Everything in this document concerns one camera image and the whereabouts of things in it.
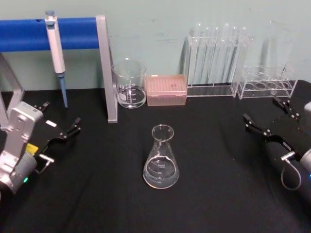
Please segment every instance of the liquid in flask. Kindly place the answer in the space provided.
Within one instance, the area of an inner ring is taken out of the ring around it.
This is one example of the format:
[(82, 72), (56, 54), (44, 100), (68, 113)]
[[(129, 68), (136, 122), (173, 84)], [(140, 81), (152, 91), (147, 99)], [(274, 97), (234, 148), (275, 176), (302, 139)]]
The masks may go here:
[(145, 163), (143, 177), (153, 188), (169, 188), (179, 178), (179, 169), (170, 145), (173, 136), (174, 130), (168, 125), (157, 125), (152, 129), (154, 145)]

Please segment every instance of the pipette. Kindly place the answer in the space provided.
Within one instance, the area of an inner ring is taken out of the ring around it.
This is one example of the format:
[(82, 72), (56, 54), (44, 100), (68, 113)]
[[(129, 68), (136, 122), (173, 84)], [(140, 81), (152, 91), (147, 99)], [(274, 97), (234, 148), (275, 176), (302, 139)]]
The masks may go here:
[(49, 38), (54, 70), (57, 76), (59, 77), (64, 105), (66, 108), (68, 108), (66, 84), (65, 84), (65, 63), (58, 29), (58, 22), (57, 22), (58, 19), (55, 16), (54, 11), (46, 11), (45, 14), (47, 15), (47, 17), (44, 20)]

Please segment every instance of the light green wall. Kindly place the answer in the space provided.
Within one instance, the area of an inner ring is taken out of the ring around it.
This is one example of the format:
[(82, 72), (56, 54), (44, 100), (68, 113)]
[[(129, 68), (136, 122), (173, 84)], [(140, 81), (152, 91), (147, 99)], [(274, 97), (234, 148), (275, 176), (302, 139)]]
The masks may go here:
[[(47, 9), (59, 17), (106, 15), (114, 61), (142, 60), (150, 74), (179, 72), (184, 38), (196, 22), (232, 22), (260, 34), (272, 19), (301, 30), (289, 59), (297, 78), (311, 82), (310, 0), (2, 0), (0, 19), (43, 18)], [(100, 85), (98, 51), (65, 51), (64, 56), (68, 89)], [(25, 89), (59, 88), (48, 51), (5, 57)]]

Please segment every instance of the table surface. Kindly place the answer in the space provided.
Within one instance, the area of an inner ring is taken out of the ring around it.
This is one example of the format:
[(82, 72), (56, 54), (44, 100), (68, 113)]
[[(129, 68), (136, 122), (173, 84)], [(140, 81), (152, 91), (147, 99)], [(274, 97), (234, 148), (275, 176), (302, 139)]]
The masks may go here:
[[(69, 126), (80, 117), (76, 140), (50, 148), (55, 158), (32, 175), (0, 209), (0, 232), (10, 233), (206, 233), (307, 232), (311, 229), (311, 180), (302, 172), (297, 192), (283, 188), (285, 150), (244, 129), (243, 113), (265, 125), (282, 112), (271, 98), (188, 98), (186, 106), (125, 109), (106, 120), (103, 90), (26, 92), (24, 101), (50, 101), (45, 119)], [(302, 112), (311, 84), (299, 81), (292, 103)], [(156, 190), (143, 180), (153, 145), (151, 129), (173, 127), (177, 183)]]

